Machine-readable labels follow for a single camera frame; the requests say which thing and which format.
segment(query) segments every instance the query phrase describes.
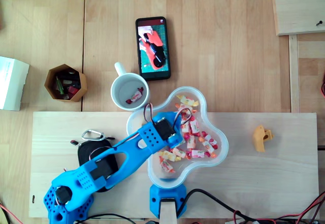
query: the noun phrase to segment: mug handle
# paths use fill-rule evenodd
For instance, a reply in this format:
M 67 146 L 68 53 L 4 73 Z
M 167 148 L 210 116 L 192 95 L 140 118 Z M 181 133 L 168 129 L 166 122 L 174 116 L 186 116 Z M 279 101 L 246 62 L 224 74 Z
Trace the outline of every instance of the mug handle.
M 119 76 L 121 76 L 121 75 L 123 75 L 123 74 L 126 73 L 125 68 L 124 68 L 124 66 L 123 66 L 122 63 L 117 62 L 117 63 L 114 64 L 114 67 L 115 67 L 115 69 L 116 69 L 116 71 L 117 71 L 117 74 L 118 74 Z

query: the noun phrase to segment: white mug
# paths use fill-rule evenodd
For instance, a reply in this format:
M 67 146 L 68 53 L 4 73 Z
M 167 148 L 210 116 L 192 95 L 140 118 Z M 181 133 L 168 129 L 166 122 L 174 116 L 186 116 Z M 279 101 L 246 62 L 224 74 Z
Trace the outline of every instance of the white mug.
M 115 69 L 118 77 L 114 80 L 111 87 L 111 97 L 113 102 L 121 109 L 126 111 L 135 111 L 144 107 L 150 100 L 150 90 L 148 83 L 138 74 L 127 73 L 122 63 L 115 63 Z M 126 100 L 143 87 L 142 96 L 139 100 L 128 104 Z

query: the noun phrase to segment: yellow plastic piece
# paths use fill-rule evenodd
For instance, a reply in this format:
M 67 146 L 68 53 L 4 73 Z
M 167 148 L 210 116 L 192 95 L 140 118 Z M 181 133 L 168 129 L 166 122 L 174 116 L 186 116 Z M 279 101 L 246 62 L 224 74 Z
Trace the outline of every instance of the yellow plastic piece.
M 264 142 L 273 139 L 271 130 L 265 130 L 262 125 L 259 125 L 253 134 L 253 144 L 257 152 L 265 152 Z

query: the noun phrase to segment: smartphone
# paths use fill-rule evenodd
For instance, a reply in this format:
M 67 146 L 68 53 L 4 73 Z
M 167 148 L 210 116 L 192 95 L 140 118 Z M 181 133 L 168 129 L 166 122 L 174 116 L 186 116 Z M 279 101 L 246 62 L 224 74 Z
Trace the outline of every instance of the smartphone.
M 136 20 L 139 72 L 145 80 L 171 76 L 167 25 L 164 17 Z

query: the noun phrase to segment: white box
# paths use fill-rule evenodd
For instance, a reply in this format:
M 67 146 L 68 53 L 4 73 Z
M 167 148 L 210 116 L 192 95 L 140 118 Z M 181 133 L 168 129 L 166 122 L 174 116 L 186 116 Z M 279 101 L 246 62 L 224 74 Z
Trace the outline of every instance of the white box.
M 19 111 L 29 64 L 0 56 L 0 109 Z

